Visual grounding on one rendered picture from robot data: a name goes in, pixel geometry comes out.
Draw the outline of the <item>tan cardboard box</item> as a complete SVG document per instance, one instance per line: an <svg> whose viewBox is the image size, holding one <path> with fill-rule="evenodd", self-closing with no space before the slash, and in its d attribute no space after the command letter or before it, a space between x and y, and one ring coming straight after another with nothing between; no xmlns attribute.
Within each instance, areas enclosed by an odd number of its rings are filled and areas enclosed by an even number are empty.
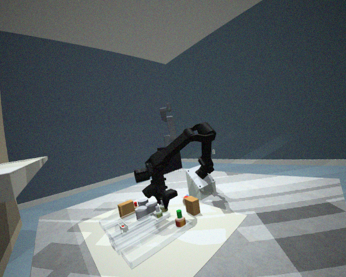
<svg viewBox="0 0 346 277"><path fill-rule="evenodd" d="M125 201L124 203L120 203L117 206L119 209L120 218L135 211L133 200Z"/></svg>

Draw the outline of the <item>brown cardboard box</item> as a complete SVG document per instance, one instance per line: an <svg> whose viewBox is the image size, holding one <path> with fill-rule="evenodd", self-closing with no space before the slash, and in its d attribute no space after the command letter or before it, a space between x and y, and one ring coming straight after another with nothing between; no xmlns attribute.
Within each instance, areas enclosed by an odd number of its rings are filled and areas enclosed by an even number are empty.
<svg viewBox="0 0 346 277"><path fill-rule="evenodd" d="M198 198L194 198L192 196L185 198L185 207L186 212L193 216L200 213L200 202Z"/></svg>

